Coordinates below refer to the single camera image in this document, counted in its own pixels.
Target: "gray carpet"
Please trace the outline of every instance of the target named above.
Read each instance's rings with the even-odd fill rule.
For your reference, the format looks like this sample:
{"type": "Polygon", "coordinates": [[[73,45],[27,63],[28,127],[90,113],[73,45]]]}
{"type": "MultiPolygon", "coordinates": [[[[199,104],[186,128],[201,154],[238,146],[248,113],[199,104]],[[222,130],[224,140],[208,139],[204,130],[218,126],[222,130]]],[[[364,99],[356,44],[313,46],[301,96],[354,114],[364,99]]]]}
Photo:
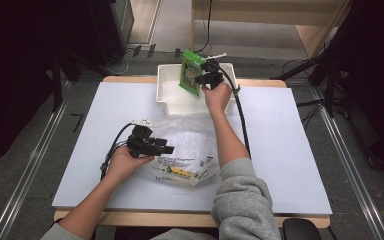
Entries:
{"type": "MultiPolygon", "coordinates": [[[[172,52],[175,48],[192,47],[190,0],[162,0],[151,44],[157,51],[172,52]]],[[[208,19],[208,11],[202,13],[208,19]]],[[[207,40],[207,21],[194,22],[195,50],[207,40]]],[[[209,45],[205,54],[226,52],[229,56],[306,59],[298,32],[294,25],[211,21],[209,45]]]]}
{"type": "MultiPolygon", "coordinates": [[[[129,56],[127,59],[129,70],[124,75],[156,75],[157,65],[180,63],[180,59],[175,59],[174,55],[169,53],[155,53],[153,58],[147,59],[146,52],[143,52],[135,58],[129,56]]],[[[224,60],[233,63],[237,77],[260,79],[282,73],[282,66],[286,63],[285,60],[241,57],[229,57],[224,60]]],[[[125,67],[126,64],[120,59],[110,68],[114,71],[123,71],[125,67]]],[[[11,228],[8,239],[39,239],[52,224],[54,214],[54,209],[51,207],[52,198],[85,119],[83,118],[77,131],[73,132],[79,118],[71,114],[84,114],[86,116],[98,83],[102,80],[102,77],[90,70],[83,70],[82,72],[80,81],[73,84],[72,94],[65,113],[46,151],[27,198],[11,228]]],[[[306,78],[306,76],[303,73],[298,77],[306,78]]],[[[292,88],[297,102],[313,99],[311,87],[305,81],[299,84],[291,83],[289,87],[292,88]]],[[[19,135],[8,153],[0,159],[0,214],[47,124],[51,108],[52,98],[49,98],[19,135]]],[[[299,108],[300,115],[305,117],[312,109],[313,106],[299,108]]],[[[336,114],[336,116],[354,161],[379,210],[384,214],[384,172],[373,170],[368,166],[366,154],[352,125],[340,114],[336,114]]],[[[328,197],[331,200],[333,210],[331,228],[334,233],[338,239],[373,239],[320,114],[315,115],[311,120],[306,133],[328,197]]],[[[320,232],[323,239],[333,239],[327,229],[321,229],[320,232]]],[[[111,239],[113,234],[114,228],[99,227],[97,239],[111,239]]]]}

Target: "black stand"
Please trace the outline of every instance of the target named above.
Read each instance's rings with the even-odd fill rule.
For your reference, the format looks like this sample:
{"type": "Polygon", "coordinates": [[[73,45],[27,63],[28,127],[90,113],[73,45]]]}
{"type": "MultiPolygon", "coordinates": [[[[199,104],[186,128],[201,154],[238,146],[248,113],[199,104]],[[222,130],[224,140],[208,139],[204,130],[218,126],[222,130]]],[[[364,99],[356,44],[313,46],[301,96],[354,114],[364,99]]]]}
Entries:
{"type": "Polygon", "coordinates": [[[78,81],[80,77],[80,72],[77,69],[74,62],[79,62],[87,66],[88,68],[94,70],[102,77],[107,77],[112,75],[107,70],[99,67],[95,63],[83,58],[76,52],[72,50],[58,50],[52,56],[52,80],[54,84],[54,107],[52,109],[55,112],[62,103],[62,89],[61,89],[61,74],[60,68],[67,76],[69,81],[78,81]]]}
{"type": "Polygon", "coordinates": [[[367,0],[356,0],[351,6],[351,10],[345,18],[342,25],[338,28],[336,35],[330,41],[330,44],[326,49],[318,56],[313,59],[305,61],[300,66],[295,67],[287,73],[273,77],[271,79],[278,80],[287,80],[292,76],[305,71],[306,69],[316,66],[313,73],[308,78],[312,86],[318,86],[323,82],[324,78],[327,75],[327,86],[325,92],[325,101],[324,106],[326,111],[329,113],[329,116],[333,118],[333,94],[335,90],[335,82],[338,74],[338,59],[340,57],[340,46],[344,44],[345,36],[349,31],[352,23],[357,18],[360,10],[363,9],[363,6],[366,4],[367,0]]]}

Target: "white table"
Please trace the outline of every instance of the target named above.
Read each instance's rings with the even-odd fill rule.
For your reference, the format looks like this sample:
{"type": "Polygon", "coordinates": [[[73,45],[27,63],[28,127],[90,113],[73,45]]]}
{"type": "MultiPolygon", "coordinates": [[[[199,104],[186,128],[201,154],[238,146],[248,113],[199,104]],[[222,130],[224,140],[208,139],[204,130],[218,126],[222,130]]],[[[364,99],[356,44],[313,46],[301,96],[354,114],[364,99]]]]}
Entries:
{"type": "MultiPolygon", "coordinates": [[[[164,115],[155,103],[155,77],[109,77],[104,81],[56,193],[53,202],[56,219],[65,216],[99,182],[99,166],[122,126],[134,119],[152,120],[164,115]],[[119,81],[136,83],[117,83],[119,81]]],[[[329,201],[290,89],[246,86],[285,87],[277,80],[238,82],[243,88],[241,102],[254,168],[268,183],[278,225],[281,226],[285,218],[300,217],[313,221],[319,228],[329,226],[332,213],[329,201]]],[[[233,111],[229,119],[240,133],[236,115],[233,111]]],[[[185,189],[133,175],[115,192],[99,224],[214,227],[209,210],[218,184],[219,180],[214,180],[185,189]]]]}

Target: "white plastic bin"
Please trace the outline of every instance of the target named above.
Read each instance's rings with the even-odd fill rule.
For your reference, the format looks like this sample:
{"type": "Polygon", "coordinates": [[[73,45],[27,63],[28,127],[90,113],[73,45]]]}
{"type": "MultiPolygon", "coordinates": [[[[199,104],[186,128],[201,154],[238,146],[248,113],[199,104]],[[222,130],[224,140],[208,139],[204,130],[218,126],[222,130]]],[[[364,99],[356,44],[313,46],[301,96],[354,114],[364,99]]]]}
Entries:
{"type": "MultiPolygon", "coordinates": [[[[200,114],[208,113],[205,105],[205,95],[200,90],[199,98],[179,86],[181,64],[158,65],[157,104],[167,114],[200,114]]],[[[237,87],[235,72],[231,63],[220,63],[237,87]]],[[[226,107],[229,113],[235,105],[235,97],[231,96],[226,107]]]]}

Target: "gray sleeve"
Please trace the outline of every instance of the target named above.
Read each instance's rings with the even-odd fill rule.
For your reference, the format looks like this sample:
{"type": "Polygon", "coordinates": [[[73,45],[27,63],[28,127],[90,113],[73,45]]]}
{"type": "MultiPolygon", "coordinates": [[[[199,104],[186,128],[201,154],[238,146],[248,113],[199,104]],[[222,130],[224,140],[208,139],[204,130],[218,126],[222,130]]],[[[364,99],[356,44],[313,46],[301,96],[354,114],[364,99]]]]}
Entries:
{"type": "Polygon", "coordinates": [[[220,239],[280,239],[267,184],[255,176],[251,160],[229,162],[220,175],[211,211],[220,239]]]}
{"type": "Polygon", "coordinates": [[[46,232],[45,235],[43,235],[43,237],[41,238],[41,240],[54,240],[54,239],[82,240],[82,238],[60,227],[58,223],[55,223],[48,230],[48,232],[46,232]]]}

